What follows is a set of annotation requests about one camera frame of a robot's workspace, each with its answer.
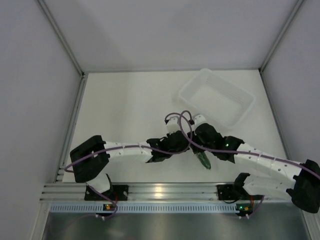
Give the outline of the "clear zip top bag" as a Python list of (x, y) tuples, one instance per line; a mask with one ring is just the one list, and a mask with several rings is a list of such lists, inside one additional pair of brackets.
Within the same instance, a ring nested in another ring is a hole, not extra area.
[(204, 168), (206, 168), (207, 170), (210, 170), (212, 168), (211, 162), (208, 159), (205, 150), (196, 150), (193, 152), (193, 154), (196, 156), (196, 158)]

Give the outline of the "left aluminium frame post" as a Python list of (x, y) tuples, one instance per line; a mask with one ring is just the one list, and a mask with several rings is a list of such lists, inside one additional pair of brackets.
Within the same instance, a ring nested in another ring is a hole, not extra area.
[(66, 53), (68, 59), (71, 61), (72, 66), (76, 70), (78, 77), (79, 77), (78, 82), (76, 84), (76, 92), (75, 92), (75, 97), (74, 97), (74, 101), (72, 104), (72, 109), (71, 109), (71, 114), (70, 114), (70, 118), (68, 121), (67, 130), (65, 133), (65, 138), (64, 138), (63, 146), (62, 146), (60, 157), (59, 157), (59, 165), (62, 166), (68, 160), (69, 150), (70, 150), (71, 141), (72, 141), (71, 138), (72, 138), (72, 134), (74, 132), (77, 112), (79, 109), (79, 104), (81, 101), (83, 89), (85, 87), (86, 74), (83, 71), (83, 69), (81, 68), (80, 64), (78, 63), (78, 61), (77, 61), (77, 59), (76, 59), (76, 57), (70, 47), (70, 44), (68, 43), (65, 35), (63, 34), (61, 28), (59, 27), (52, 11), (50, 10), (46, 1), (45, 0), (36, 0), (35, 2), (39, 5), (46, 20), (49, 22), (55, 36), (57, 37), (58, 41), (60, 42), (60, 44), (62, 46), (62, 49)]

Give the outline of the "white perforated plastic basket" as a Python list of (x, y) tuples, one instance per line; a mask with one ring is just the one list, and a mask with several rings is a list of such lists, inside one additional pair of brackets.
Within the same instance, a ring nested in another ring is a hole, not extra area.
[(195, 73), (179, 90), (178, 97), (206, 119), (228, 130), (239, 125), (256, 102), (252, 93), (208, 68)]

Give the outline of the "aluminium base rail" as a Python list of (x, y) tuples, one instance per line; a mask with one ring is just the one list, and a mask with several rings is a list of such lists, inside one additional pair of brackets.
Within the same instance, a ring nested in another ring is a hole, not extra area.
[[(222, 182), (196, 183), (126, 183), (129, 201), (216, 201)], [(47, 183), (40, 194), (41, 202), (80, 202), (85, 200), (84, 183)]]

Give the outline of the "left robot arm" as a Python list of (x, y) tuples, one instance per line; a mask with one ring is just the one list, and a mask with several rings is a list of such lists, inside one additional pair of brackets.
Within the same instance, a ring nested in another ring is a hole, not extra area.
[(160, 163), (189, 147), (190, 142), (180, 130), (140, 143), (107, 142), (101, 135), (94, 135), (71, 150), (71, 163), (65, 171), (73, 173), (76, 183), (86, 183), (95, 189), (97, 196), (107, 200), (113, 194), (107, 164)]

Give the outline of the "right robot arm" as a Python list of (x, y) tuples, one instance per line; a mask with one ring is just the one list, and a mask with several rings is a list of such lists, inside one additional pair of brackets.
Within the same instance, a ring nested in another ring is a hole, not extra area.
[(267, 155), (234, 136), (222, 136), (208, 123), (194, 129), (197, 144), (221, 161), (242, 166), (233, 182), (240, 199), (261, 195), (290, 200), (301, 210), (316, 214), (320, 209), (320, 167), (307, 159), (290, 161)]

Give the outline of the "green fake cucumber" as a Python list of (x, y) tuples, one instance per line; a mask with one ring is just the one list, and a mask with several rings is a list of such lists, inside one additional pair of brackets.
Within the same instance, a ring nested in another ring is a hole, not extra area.
[(208, 159), (207, 155), (205, 152), (199, 152), (196, 154), (197, 159), (200, 161), (200, 163), (207, 169), (210, 170), (211, 169), (211, 162)]

